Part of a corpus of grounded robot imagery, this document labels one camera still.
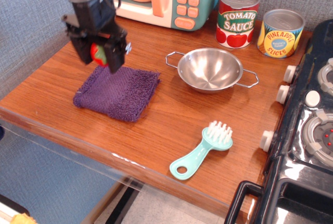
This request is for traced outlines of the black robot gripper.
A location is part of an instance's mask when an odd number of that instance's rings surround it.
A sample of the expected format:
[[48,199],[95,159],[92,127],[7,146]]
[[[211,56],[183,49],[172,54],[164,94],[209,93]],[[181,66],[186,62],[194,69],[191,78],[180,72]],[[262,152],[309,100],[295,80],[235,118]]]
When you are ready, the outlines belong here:
[[116,8],[113,0],[69,0],[75,14],[64,15],[70,40],[81,61],[90,64],[91,37],[111,37],[104,43],[109,70],[115,74],[125,62],[125,55],[132,50],[126,42],[126,31],[115,23]]

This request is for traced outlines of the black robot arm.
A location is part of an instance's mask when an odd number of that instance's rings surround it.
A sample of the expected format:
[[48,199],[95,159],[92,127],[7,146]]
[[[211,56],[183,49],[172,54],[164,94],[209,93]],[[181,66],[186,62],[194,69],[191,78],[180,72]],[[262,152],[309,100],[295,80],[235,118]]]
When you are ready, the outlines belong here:
[[116,73],[130,51],[127,32],[117,25],[113,0],[69,0],[74,14],[62,16],[80,59],[89,64],[96,61]]

